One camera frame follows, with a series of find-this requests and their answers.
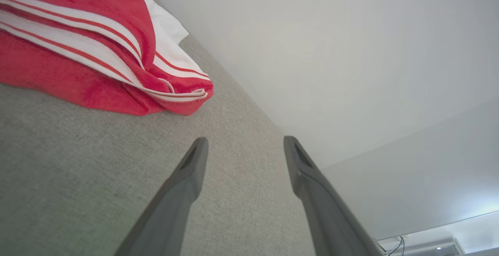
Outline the white ceiling air unit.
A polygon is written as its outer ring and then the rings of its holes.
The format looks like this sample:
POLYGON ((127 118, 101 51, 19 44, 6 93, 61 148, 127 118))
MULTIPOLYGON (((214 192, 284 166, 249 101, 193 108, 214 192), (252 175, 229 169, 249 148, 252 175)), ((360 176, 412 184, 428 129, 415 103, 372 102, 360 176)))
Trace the white ceiling air unit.
POLYGON ((381 256, 464 256, 466 254, 456 238, 419 244, 410 244, 408 238, 408 235, 393 238, 397 242, 392 249, 387 248, 388 240, 378 241, 381 256))

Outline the red Bulls 23 jersey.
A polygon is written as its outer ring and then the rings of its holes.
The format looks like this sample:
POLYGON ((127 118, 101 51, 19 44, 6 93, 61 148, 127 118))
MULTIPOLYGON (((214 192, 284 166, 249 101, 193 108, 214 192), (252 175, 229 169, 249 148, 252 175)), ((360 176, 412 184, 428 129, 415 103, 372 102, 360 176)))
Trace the red Bulls 23 jersey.
POLYGON ((0 0, 0 83, 131 115, 196 112, 210 77, 154 0, 0 0))

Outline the grey fabric sofa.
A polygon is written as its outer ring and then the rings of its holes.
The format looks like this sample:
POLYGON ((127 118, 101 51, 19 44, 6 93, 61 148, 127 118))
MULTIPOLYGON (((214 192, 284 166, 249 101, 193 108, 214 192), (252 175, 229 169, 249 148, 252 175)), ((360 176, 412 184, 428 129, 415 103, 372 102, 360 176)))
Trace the grey fabric sofa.
POLYGON ((89 110, 0 85, 0 256, 113 256, 194 139, 202 191, 180 256, 315 256, 283 134, 189 32, 214 96, 195 114, 89 110))

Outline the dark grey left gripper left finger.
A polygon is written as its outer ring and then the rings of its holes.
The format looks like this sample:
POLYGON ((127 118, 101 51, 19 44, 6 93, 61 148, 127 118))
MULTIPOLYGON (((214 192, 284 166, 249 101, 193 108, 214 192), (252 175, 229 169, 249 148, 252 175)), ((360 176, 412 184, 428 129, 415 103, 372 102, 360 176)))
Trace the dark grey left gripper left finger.
POLYGON ((209 143, 195 139, 114 256, 180 256, 189 210, 201 194, 209 143))

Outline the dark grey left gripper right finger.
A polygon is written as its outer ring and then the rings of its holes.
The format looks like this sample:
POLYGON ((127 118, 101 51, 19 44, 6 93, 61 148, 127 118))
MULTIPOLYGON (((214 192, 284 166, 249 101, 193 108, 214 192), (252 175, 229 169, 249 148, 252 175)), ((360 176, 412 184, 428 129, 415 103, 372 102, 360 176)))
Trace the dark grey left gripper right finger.
POLYGON ((284 152, 292 189, 303 203, 316 255, 381 256, 380 249, 296 137, 284 137, 284 152))

